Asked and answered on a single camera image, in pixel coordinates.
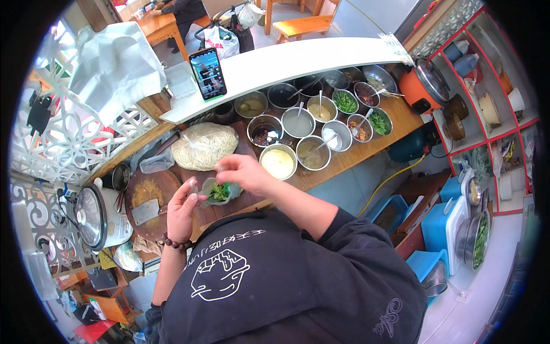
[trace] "wooden bead bracelet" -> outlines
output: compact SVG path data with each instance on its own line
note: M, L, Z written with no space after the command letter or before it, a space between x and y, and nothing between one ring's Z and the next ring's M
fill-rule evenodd
M187 242L184 244L168 239L168 233L162 233L162 243L168 246L172 246L173 248L179 248L180 250L187 250L188 248L193 246L193 242L191 240L187 240Z

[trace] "yellow gas hose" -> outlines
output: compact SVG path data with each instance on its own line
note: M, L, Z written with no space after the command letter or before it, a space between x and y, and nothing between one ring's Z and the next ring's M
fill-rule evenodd
M380 188L381 188L384 184L386 184L386 183L388 182L388 180L390 180L390 179L392 179L393 177L397 176L398 174L400 174L400 173L402 173L402 172L405 172L406 170L408 170L408 169L410 169L410 168L413 168L413 167L415 167L416 165L420 164L420 161L422 161L422 159L424 159L425 156L426 156L426 154L423 154L417 162L413 163L413 164L412 164L411 166L409 166L409 167L406 167L406 168L402 169L402 170L399 171L399 172L394 173L391 177L389 177L388 179L386 179L385 181L383 181L382 184L380 184L380 185L376 188L376 190L372 193L371 197L368 199L367 204L365 204L365 206L363 207L363 210L361 210L361 212L360 212L359 214L357 214L357 217L361 216L361 214L363 214L363 213L365 212L365 210L366 210L367 207L369 206L369 203L372 201L372 198L375 196L375 194L378 192L378 190L380 190Z

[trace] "cleaver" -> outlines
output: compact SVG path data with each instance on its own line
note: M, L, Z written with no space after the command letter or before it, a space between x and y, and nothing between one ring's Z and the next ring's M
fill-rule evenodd
M158 215L165 214L168 211L168 206L165 205L159 209L158 199L152 199L132 209L132 217L136 226L142 225L144 222L154 219Z

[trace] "noodle bundle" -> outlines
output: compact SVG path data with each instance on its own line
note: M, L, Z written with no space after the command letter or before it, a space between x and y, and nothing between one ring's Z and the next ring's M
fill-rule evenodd
M214 123L200 123L181 133L172 145L176 163L187 170L210 171L225 155L239 144L239 136L232 127Z

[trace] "phone screen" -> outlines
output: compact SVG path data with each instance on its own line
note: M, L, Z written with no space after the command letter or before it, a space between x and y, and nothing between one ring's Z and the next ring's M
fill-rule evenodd
M227 93L215 48L198 51L189 56L189 61L204 100Z

